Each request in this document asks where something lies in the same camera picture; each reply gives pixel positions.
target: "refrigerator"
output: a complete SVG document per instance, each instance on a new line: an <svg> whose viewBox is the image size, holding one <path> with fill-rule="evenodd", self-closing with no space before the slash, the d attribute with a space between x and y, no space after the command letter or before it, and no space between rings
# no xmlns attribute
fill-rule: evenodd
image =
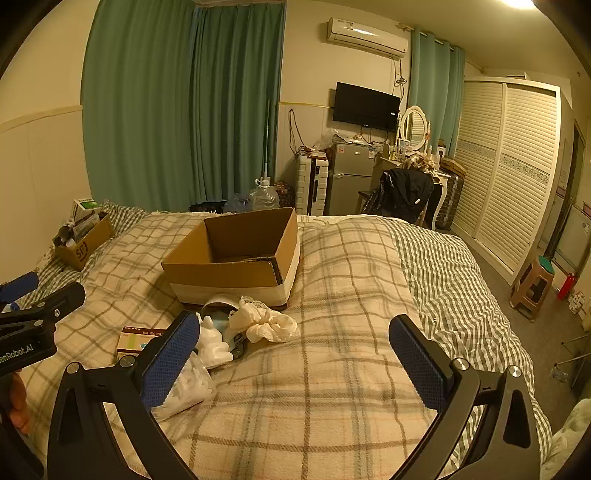
<svg viewBox="0 0 591 480"><path fill-rule="evenodd" d="M339 141L334 152L325 215L354 215L359 192L370 190L377 148Z"/></svg>

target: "blue gripper pad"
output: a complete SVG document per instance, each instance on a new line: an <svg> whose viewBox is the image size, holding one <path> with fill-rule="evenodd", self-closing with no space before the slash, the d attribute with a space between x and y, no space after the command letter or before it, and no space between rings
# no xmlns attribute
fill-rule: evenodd
<svg viewBox="0 0 591 480"><path fill-rule="evenodd" d="M453 381L450 359L438 344L427 340L406 315L390 321L388 336L425 406L440 413L447 406Z"/></svg>
<svg viewBox="0 0 591 480"><path fill-rule="evenodd" d="M181 315L183 318L180 319L180 323L175 325ZM197 340L199 340L199 320L197 316L184 310L179 317L161 338L151 340L142 352L147 353L148 347L154 340L163 340L163 345L160 346L158 354L150 363L142 378L140 398L148 410L164 403L174 381L195 348Z"/></svg>
<svg viewBox="0 0 591 480"><path fill-rule="evenodd" d="M0 285L0 302L12 303L27 293L36 290L39 286L39 277L35 272L25 273L14 280Z"/></svg>

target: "metal screw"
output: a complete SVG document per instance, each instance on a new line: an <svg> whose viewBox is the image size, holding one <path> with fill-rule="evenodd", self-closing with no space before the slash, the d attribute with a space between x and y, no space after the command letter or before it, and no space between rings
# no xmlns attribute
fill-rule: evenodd
<svg viewBox="0 0 591 480"><path fill-rule="evenodd" d="M125 355L121 360L119 360L119 365L124 368L129 368L135 363L135 357L133 355Z"/></svg>
<svg viewBox="0 0 591 480"><path fill-rule="evenodd" d="M80 369L80 364L78 362L72 362L70 365L66 367L66 372L69 374L75 374Z"/></svg>
<svg viewBox="0 0 591 480"><path fill-rule="evenodd" d="M519 368L515 365L511 365L509 367L509 374L515 378L519 378L521 376L521 368Z"/></svg>
<svg viewBox="0 0 591 480"><path fill-rule="evenodd" d="M458 370L468 370L470 368L470 363L468 363L468 360L464 359L464 358L456 358L453 361L453 364L455 365L455 367Z"/></svg>

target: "cardboard box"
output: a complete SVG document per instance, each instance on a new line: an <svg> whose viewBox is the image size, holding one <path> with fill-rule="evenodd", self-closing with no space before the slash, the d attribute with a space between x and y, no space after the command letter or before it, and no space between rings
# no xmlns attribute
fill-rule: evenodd
<svg viewBox="0 0 591 480"><path fill-rule="evenodd" d="M203 305L228 293L268 306L287 302L300 260L295 209L206 218L164 259L178 299Z"/></svg>
<svg viewBox="0 0 591 480"><path fill-rule="evenodd" d="M89 216L92 212L100 212L100 205L98 203L93 199L77 199L72 204L70 218L77 222L81 218Z"/></svg>
<svg viewBox="0 0 591 480"><path fill-rule="evenodd" d="M164 332L165 329L159 328L123 327L117 343L117 361L125 355L138 356L152 338Z"/></svg>
<svg viewBox="0 0 591 480"><path fill-rule="evenodd" d="M56 254L65 263L82 270L86 261L107 239L114 236L109 215L101 213L103 218L88 232L75 247L56 247Z"/></svg>

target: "bed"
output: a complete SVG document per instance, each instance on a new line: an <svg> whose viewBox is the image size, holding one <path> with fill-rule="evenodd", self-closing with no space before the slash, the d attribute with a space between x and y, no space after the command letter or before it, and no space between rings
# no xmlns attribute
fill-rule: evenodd
<svg viewBox="0 0 591 480"><path fill-rule="evenodd" d="M40 265L40 288L22 306L71 280L86 302L62 320L58 353L22 372L45 461L57 387L66 365L112 365L125 325L166 327L180 312L161 260L208 213L148 213L107 203L116 238L82 272ZM298 217L300 264L288 313L301 336L254 349L212 371L215 396L161 423L201 479L382 479L400 467L435 412L425 408L388 342L406 313L450 357L480 369L522 367L541 457L551 439L534 398L532 362L459 238L398 219ZM116 411L107 406L130 467L145 475ZM478 424L474 409L446 470L459 466Z"/></svg>

